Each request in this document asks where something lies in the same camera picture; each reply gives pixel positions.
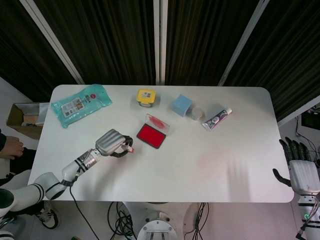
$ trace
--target wet wipes pack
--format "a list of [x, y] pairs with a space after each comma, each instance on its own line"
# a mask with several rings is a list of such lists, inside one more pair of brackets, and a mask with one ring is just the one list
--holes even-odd
[[51, 103], [51, 107], [62, 127], [112, 104], [105, 88], [100, 84], [92, 84], [82, 91], [65, 99]]

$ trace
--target table surface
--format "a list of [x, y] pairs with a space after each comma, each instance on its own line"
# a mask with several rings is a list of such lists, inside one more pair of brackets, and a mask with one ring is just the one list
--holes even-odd
[[[68, 97], [85, 85], [60, 85], [50, 102]], [[78, 201], [123, 202], [263, 202], [292, 200], [291, 188], [273, 175], [278, 169], [289, 178], [278, 140], [279, 129], [270, 94], [260, 87], [217, 86], [104, 86], [113, 104], [61, 127], [49, 107], [29, 184], [62, 169], [110, 129], [133, 138], [134, 153], [106, 157], [85, 172], [72, 187]], [[138, 89], [156, 90], [153, 107], [136, 102]], [[191, 107], [205, 112], [205, 120], [223, 108], [233, 112], [212, 131], [201, 121], [172, 111], [182, 94]], [[149, 113], [170, 125], [159, 149], [137, 138]], [[71, 201], [68, 190], [57, 200]]]

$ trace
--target blue box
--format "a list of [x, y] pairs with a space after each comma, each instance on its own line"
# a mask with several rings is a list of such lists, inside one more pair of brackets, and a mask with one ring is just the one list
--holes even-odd
[[174, 101], [172, 110], [176, 114], [179, 114], [181, 117], [184, 117], [187, 113], [187, 110], [190, 108], [191, 103], [191, 99], [180, 94], [178, 98]]

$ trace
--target sneaker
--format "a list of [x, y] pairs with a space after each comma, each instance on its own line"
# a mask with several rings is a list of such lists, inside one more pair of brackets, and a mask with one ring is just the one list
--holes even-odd
[[59, 225], [57, 211], [54, 211], [47, 201], [44, 201], [43, 209], [36, 214], [36, 217], [47, 229], [55, 229]]

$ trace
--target person's hand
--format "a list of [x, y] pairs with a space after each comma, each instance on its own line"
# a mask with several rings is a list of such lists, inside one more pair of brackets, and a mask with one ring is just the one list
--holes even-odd
[[5, 145], [0, 151], [0, 159], [15, 159], [15, 156], [21, 157], [23, 154], [23, 143], [19, 141], [19, 138], [14, 136], [7, 136]]

